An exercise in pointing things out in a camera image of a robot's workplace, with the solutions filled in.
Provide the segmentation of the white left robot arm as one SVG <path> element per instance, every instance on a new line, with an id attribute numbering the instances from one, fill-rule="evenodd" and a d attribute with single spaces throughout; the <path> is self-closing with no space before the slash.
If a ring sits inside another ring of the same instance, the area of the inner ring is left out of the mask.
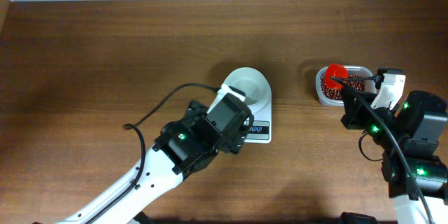
<path id="1" fill-rule="evenodd" d="M 143 157 L 65 223 L 129 223 L 152 201 L 206 169 L 220 152 L 237 154 L 253 122 L 241 95 L 220 94 L 211 107 L 191 101 L 166 124 Z"/>

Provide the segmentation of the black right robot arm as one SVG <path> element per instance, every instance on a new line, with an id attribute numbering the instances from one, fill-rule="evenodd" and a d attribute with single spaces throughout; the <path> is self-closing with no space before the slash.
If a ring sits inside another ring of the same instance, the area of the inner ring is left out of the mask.
<path id="1" fill-rule="evenodd" d="M 447 166 L 435 155 L 447 103 L 415 90 L 392 109 L 373 108 L 374 94 L 342 89 L 348 130 L 363 130 L 384 150 L 381 172 L 399 223 L 447 222 Z"/>

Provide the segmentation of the orange measuring scoop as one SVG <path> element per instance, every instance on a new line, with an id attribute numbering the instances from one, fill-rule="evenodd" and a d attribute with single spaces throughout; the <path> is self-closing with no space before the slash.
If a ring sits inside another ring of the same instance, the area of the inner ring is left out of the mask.
<path id="1" fill-rule="evenodd" d="M 342 85 L 334 81 L 332 77 L 344 79 L 348 78 L 348 76 L 349 73 L 343 65 L 330 64 L 324 75 L 325 86 L 330 90 L 341 90 Z"/>

